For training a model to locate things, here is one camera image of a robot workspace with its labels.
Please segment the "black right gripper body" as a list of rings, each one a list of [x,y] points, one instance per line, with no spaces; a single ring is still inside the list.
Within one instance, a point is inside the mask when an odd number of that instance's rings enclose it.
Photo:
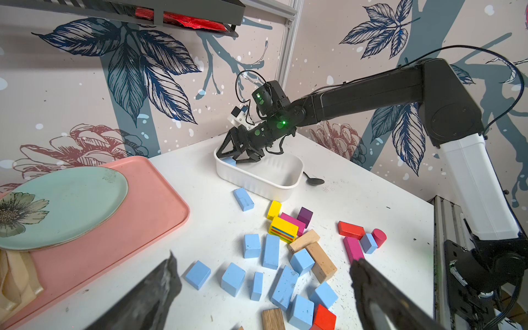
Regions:
[[[242,144],[249,144],[258,149],[273,146],[277,140],[293,135],[297,125],[297,110],[291,104],[278,81],[270,81],[258,88],[252,97],[257,109],[263,111],[265,118],[254,128],[231,129],[239,132]]]

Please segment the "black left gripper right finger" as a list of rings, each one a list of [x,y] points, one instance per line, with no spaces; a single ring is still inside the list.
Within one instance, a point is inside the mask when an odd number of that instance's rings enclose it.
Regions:
[[[364,329],[442,328],[365,259],[354,261],[349,273]]]

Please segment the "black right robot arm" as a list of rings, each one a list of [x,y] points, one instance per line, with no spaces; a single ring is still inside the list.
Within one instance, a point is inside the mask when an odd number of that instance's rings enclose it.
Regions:
[[[218,158],[261,160],[275,142],[299,127],[372,109],[410,111],[451,172],[474,247],[451,267],[458,281],[478,292],[519,285],[527,269],[527,235],[507,203],[485,148],[481,110],[444,59],[415,64],[324,87],[290,101],[276,81],[252,95],[263,120],[232,128]]]

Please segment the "blue cube block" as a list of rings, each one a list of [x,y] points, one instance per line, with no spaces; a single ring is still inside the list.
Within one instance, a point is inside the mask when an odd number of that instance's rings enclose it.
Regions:
[[[227,164],[229,164],[229,165],[231,165],[231,166],[236,166],[237,165],[236,160],[233,159],[233,158],[223,158],[222,161],[227,163]]]
[[[243,238],[243,258],[254,259],[261,256],[261,239],[258,234],[245,235]]]
[[[200,290],[210,277],[211,272],[207,265],[201,261],[196,261],[185,273],[184,280],[196,290]]]

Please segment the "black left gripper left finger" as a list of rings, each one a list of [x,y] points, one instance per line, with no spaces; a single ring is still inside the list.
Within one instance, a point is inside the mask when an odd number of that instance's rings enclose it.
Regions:
[[[170,254],[88,329],[163,329],[181,283]]]

